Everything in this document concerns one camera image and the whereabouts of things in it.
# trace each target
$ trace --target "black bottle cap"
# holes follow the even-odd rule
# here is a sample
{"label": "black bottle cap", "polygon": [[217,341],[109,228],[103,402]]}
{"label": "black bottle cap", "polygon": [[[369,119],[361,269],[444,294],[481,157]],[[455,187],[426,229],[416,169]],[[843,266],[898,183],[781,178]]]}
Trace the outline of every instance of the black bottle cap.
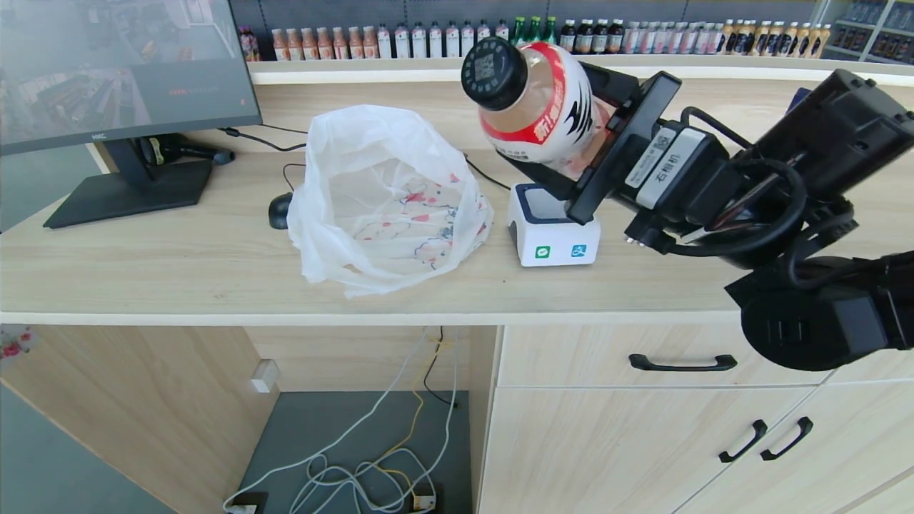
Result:
{"label": "black bottle cap", "polygon": [[488,111],[507,109],[524,93],[524,55],[500,37],[486,37],[466,54],[461,85],[480,107]]}

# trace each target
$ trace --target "white plastic bag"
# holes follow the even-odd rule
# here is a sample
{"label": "white plastic bag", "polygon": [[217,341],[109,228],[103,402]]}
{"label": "white plastic bag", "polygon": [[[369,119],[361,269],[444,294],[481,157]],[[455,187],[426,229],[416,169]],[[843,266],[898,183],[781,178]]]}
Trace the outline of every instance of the white plastic bag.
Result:
{"label": "white plastic bag", "polygon": [[289,237],[308,282],[347,297],[447,273],[489,236],[492,206],[463,154],[413,111],[357,105],[316,116]]}

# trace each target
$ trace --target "black handle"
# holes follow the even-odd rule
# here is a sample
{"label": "black handle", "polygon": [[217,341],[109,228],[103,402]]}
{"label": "black handle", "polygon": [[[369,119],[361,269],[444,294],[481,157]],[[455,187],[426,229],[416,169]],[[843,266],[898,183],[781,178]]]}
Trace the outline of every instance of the black handle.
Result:
{"label": "black handle", "polygon": [[800,435],[797,435],[797,438],[794,439],[792,443],[788,444],[786,448],[784,448],[783,450],[780,450],[780,452],[778,452],[776,454],[773,454],[771,452],[771,450],[765,450],[764,452],[761,453],[761,460],[774,460],[774,459],[780,457],[781,455],[786,454],[787,452],[790,451],[791,448],[796,446],[797,443],[802,441],[802,439],[804,437],[806,437],[806,435],[809,434],[809,432],[813,431],[813,420],[807,418],[806,416],[803,416],[802,418],[797,420],[797,424],[800,425]]}
{"label": "black handle", "polygon": [[743,454],[748,452],[749,449],[754,446],[762,437],[764,437],[765,433],[768,432],[768,425],[765,424],[765,422],[762,420],[755,420],[755,423],[752,424],[752,428],[755,429],[755,435],[752,436],[752,440],[743,446],[743,449],[739,450],[736,455],[730,455],[727,452],[720,452],[717,455],[720,458],[720,462],[726,464],[742,457]]}
{"label": "black handle", "polygon": [[718,355],[714,357],[717,364],[714,366],[661,366],[654,364],[646,355],[641,353],[632,353],[629,361],[633,368],[643,369],[645,371],[727,371],[737,367],[737,360],[732,355]]}

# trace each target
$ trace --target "computer mouse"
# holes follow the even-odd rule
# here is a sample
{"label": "computer mouse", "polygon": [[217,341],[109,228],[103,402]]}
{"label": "computer mouse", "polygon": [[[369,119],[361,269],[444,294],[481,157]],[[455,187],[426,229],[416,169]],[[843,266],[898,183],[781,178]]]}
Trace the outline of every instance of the computer mouse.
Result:
{"label": "computer mouse", "polygon": [[289,204],[292,203],[292,193],[284,193],[274,198],[270,202],[270,209],[267,216],[270,218],[270,226],[276,230],[287,230],[289,222],[286,221],[286,215],[289,214]]}

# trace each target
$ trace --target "monitor screen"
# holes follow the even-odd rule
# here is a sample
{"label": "monitor screen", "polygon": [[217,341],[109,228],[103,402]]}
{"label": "monitor screen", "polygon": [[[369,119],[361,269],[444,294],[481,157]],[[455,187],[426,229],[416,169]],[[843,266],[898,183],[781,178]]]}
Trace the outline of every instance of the monitor screen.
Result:
{"label": "monitor screen", "polygon": [[0,8],[0,153],[260,123],[229,0]]}

